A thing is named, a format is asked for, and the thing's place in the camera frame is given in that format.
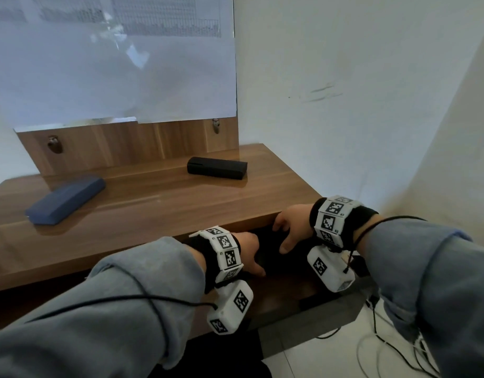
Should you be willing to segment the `person's left hand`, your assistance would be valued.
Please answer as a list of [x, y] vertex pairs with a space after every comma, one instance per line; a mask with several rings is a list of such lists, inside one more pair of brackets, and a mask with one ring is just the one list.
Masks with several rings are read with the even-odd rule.
[[243, 266], [243, 271], [246, 271], [247, 264], [257, 264], [255, 255], [259, 250], [258, 236], [250, 232], [231, 233], [232, 236], [239, 242], [240, 259]]

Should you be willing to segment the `person's right hand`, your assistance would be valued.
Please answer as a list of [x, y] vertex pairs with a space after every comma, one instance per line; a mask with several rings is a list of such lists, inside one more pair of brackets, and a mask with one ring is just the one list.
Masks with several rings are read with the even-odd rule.
[[295, 204], [280, 212], [273, 223], [272, 230], [292, 231], [303, 240], [311, 238], [314, 230], [310, 226], [310, 213], [314, 204]]

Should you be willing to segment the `person's right forearm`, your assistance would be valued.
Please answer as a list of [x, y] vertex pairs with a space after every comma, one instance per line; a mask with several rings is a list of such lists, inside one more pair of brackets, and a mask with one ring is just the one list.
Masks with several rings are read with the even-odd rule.
[[352, 237], [402, 337], [421, 334], [443, 378], [484, 378], [484, 247], [457, 229], [380, 215]]

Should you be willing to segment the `person's left forearm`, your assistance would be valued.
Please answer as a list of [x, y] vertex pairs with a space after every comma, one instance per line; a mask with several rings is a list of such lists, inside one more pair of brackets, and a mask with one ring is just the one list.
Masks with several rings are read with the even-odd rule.
[[147, 299], [89, 304], [107, 297], [157, 295], [198, 303], [208, 266], [173, 238], [101, 260], [81, 284], [0, 330], [0, 378], [147, 378], [184, 355], [194, 309]]

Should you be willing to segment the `dark wooden drawer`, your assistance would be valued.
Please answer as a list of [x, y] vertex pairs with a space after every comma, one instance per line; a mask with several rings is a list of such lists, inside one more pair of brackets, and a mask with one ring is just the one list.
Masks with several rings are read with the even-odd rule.
[[264, 340], [290, 348], [352, 322], [349, 296], [328, 291], [308, 269], [250, 278], [248, 284], [254, 300], [237, 335], [259, 330]]

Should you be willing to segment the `black marker wristband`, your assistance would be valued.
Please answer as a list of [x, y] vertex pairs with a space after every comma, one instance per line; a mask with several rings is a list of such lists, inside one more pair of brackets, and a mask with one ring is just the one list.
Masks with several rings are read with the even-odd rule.
[[195, 232], [183, 242], [206, 261], [205, 294], [238, 279], [243, 268], [240, 244], [226, 229], [214, 226]]
[[334, 253], [354, 250], [353, 234], [378, 213], [344, 196], [321, 197], [312, 206], [310, 227]]

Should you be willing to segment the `person's black trousers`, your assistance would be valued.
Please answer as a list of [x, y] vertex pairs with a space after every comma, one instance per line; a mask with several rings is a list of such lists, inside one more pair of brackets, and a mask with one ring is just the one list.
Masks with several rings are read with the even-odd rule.
[[148, 378], [272, 378], [263, 359], [257, 330], [208, 333], [188, 340], [175, 367], [157, 365]]

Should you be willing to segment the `black rectangular case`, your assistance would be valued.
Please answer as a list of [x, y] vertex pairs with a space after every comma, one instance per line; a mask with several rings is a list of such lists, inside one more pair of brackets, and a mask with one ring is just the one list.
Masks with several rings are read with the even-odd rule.
[[187, 162], [187, 171], [192, 175], [242, 180], [248, 163], [238, 160], [192, 157]]

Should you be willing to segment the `wooden desk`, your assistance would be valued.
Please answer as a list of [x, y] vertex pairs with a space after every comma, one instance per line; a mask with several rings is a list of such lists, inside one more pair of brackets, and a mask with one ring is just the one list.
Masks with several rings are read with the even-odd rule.
[[162, 236], [220, 225], [265, 226], [289, 205], [320, 197], [263, 144], [206, 157], [248, 163], [243, 180], [191, 175], [188, 157], [93, 172], [106, 188], [55, 226], [34, 226], [32, 203], [77, 175], [8, 179], [0, 184], [0, 291], [92, 268], [100, 259]]

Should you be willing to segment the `wooden back panel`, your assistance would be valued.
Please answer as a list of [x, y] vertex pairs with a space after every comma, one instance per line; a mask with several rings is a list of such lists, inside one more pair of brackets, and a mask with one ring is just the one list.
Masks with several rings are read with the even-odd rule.
[[[239, 120], [220, 118], [157, 123], [127, 121], [17, 133], [42, 176], [57, 176], [110, 167], [136, 165], [239, 148]], [[57, 135], [62, 154], [47, 147]]]

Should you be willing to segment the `blue rectangular case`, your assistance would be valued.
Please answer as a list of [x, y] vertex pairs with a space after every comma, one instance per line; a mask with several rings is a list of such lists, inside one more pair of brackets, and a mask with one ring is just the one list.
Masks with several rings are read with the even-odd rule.
[[63, 184], [24, 211], [34, 225], [54, 226], [106, 188], [103, 178], [89, 176]]

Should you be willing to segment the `white paper sheet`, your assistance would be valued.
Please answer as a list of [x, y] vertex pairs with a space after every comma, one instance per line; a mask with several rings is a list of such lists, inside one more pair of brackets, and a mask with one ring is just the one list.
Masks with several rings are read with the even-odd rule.
[[237, 114], [233, 0], [0, 0], [17, 133]]

